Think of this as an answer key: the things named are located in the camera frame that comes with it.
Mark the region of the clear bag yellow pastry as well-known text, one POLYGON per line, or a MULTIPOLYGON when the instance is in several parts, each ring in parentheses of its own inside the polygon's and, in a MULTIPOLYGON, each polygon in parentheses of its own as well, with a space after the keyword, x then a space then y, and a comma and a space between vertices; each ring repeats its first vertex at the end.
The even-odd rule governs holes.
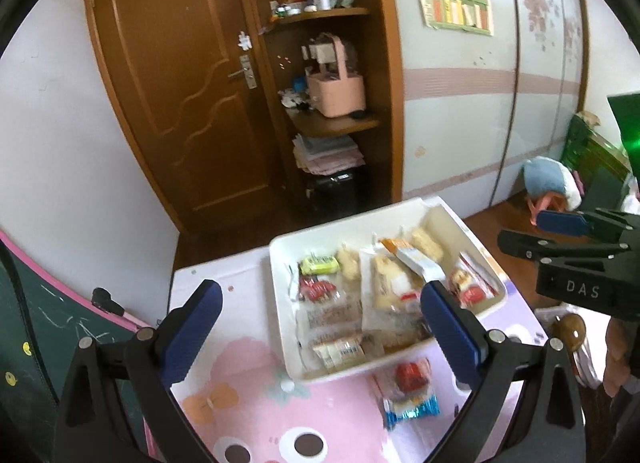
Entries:
POLYGON ((445 252, 442 246, 423 228, 416 227, 410 232, 410 243, 437 264, 440 264, 444 259, 445 252))

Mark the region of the red small snack packet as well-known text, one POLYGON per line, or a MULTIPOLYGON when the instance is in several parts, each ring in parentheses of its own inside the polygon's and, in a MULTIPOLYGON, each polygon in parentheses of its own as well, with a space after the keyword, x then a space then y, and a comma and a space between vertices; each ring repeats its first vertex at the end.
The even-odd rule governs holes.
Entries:
POLYGON ((303 275, 298 283, 298 297, 301 301, 321 303, 334 297, 336 285, 329 280, 319 279, 317 275, 303 275))

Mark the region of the blue candy packet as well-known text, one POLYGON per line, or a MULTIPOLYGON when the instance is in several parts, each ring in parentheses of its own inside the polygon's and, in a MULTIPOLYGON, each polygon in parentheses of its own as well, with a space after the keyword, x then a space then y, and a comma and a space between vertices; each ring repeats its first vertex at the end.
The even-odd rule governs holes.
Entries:
POLYGON ((392 431, 402 422, 437 417, 440 413, 437 397, 431 391, 396 400, 383 398, 382 410, 386 431, 392 431))

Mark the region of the stack of folded papers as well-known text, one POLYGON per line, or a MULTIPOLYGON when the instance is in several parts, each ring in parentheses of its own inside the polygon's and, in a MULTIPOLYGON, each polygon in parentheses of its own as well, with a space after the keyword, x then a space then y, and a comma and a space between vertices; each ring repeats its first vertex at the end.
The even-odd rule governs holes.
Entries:
POLYGON ((363 154, 349 136, 293 140, 294 160, 299 169, 314 176, 329 176, 364 165, 363 154))

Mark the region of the kraft soda cracker bag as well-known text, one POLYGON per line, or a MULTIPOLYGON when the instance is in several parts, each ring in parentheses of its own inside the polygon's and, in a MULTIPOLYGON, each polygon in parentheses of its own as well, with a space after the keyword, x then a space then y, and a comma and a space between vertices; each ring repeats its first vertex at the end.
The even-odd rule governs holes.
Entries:
POLYGON ((296 339, 312 347, 361 332, 359 298, 342 296, 323 303, 303 303, 296 311, 296 339))

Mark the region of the blue white plush cushion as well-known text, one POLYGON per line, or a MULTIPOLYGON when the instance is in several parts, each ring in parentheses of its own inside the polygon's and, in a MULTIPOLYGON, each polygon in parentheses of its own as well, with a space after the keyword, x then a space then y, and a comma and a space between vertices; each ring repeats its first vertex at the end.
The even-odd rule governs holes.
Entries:
POLYGON ((548 193, 564 197, 569 210, 582 204, 578 184, 572 172, 557 160, 536 156, 523 164, 523 179, 528 196, 538 202, 548 193))

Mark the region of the white plastic storage bin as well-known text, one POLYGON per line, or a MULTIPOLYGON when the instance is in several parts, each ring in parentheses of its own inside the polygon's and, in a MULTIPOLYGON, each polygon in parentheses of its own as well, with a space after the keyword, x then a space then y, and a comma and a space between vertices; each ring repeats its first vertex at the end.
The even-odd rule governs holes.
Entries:
POLYGON ((433 261, 459 304, 486 317, 506 275, 439 197, 414 198, 281 235, 269 260, 284 364, 299 382, 370 372, 430 342, 420 275, 384 246, 401 239, 433 261))

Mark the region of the red cake snack packet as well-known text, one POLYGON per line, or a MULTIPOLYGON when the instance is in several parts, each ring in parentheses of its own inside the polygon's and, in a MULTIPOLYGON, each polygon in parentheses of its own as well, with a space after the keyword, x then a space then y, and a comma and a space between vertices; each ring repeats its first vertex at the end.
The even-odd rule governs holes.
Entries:
POLYGON ((498 282, 466 252, 458 256, 448 277, 449 292, 463 309, 469 309, 499 294, 498 282))

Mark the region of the orange snack packet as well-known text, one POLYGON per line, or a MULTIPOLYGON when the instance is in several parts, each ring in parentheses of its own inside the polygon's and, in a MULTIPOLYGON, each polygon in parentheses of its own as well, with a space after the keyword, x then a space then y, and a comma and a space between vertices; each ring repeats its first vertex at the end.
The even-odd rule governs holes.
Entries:
POLYGON ((442 281, 446 278, 444 270, 436 261, 432 261, 408 241, 393 238, 382 239, 380 243, 414 273, 420 275, 425 283, 442 281))

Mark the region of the yellow Fuji bread package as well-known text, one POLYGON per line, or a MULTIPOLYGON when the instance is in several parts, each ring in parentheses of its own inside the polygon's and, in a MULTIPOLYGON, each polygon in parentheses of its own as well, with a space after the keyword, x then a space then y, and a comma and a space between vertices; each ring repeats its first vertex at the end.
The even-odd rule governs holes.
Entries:
POLYGON ((391 343, 421 336, 422 280, 383 249, 359 252, 362 329, 391 343))

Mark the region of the red trim brownie packet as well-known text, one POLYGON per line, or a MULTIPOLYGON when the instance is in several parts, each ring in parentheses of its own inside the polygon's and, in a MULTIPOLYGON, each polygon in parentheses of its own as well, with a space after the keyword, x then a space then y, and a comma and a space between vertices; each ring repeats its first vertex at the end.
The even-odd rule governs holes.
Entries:
POLYGON ((378 371, 373 379, 384 399, 395 403, 424 401, 431 392, 431 362, 427 357, 413 357, 378 371))

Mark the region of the wooden bedpost knob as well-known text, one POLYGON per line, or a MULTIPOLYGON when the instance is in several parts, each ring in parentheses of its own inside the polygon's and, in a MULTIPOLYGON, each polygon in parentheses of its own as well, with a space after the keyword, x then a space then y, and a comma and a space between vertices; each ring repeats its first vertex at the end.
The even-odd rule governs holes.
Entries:
POLYGON ((577 313, 567 313, 554 320, 552 334, 565 345, 569 353, 576 353, 586 339, 585 321, 577 313))

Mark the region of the pink handled basket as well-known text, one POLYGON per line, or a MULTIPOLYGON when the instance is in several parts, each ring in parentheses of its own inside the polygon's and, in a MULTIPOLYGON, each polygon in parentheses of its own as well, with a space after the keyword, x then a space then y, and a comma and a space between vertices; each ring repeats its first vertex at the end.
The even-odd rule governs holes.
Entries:
POLYGON ((321 34, 314 43, 318 72, 307 76, 311 105, 326 118, 337 118, 366 109, 363 77, 349 71, 341 38, 321 34))

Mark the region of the round pastry clear wrapper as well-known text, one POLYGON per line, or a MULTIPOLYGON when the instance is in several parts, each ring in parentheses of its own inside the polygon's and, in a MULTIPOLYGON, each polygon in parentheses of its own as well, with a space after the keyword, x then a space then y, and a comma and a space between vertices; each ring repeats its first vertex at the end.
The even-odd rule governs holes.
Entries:
POLYGON ((335 257, 346 280, 356 281, 361 278, 359 252, 356 249, 342 245, 337 249, 335 257))

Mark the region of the green chalkboard pink frame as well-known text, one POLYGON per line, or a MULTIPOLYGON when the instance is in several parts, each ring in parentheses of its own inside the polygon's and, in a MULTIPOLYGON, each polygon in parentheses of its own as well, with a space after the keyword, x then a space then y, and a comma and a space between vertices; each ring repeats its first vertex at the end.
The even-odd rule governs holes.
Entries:
POLYGON ((55 408, 79 341, 132 333, 1 238, 1 412, 41 460, 51 460, 55 408))

